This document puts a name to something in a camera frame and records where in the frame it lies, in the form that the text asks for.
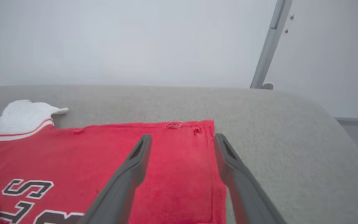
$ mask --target red jersey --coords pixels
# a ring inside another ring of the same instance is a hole
[[[47,123],[33,135],[0,142],[0,219],[76,223],[146,133],[153,145],[129,223],[224,224],[226,187],[211,120],[69,129]]]

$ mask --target gray fabric surface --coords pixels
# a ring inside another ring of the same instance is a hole
[[[316,104],[276,91],[139,86],[0,87],[68,107],[57,128],[214,119],[289,224],[358,223],[358,148]],[[228,223],[233,212],[228,200]]]

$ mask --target white stripe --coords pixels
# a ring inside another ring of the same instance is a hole
[[[0,136],[0,142],[2,141],[11,141],[11,140],[16,140],[16,139],[22,139],[22,138],[26,138],[28,136],[34,135],[35,133],[39,132],[42,128],[44,128],[47,125],[54,125],[53,121],[47,121],[45,123],[43,123],[40,127],[38,127],[36,130],[34,130],[31,133],[28,134],[24,134],[24,135],[18,135],[18,136]]]

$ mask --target jersey lettering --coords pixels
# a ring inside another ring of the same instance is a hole
[[[38,190],[31,191],[26,198],[32,198],[32,199],[40,199],[42,196],[45,195],[45,193],[51,189],[54,184],[51,181],[47,180],[29,180],[23,184],[21,184],[24,180],[21,179],[13,179],[2,191],[3,195],[10,195],[10,196],[19,196],[24,193],[26,193],[29,189],[32,187],[37,187]]]
[[[84,213],[78,212],[67,214],[61,211],[44,210],[35,218],[34,224],[76,224],[83,215]]]
[[[24,218],[24,216],[26,216],[33,205],[34,203],[32,202],[21,200],[15,205],[15,208],[19,209],[16,213],[0,211],[0,219],[17,224],[22,218]]]

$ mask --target red shirt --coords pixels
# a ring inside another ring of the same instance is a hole
[[[140,137],[153,138],[129,223],[226,223],[213,121],[56,129],[0,142],[0,218],[76,223]]]

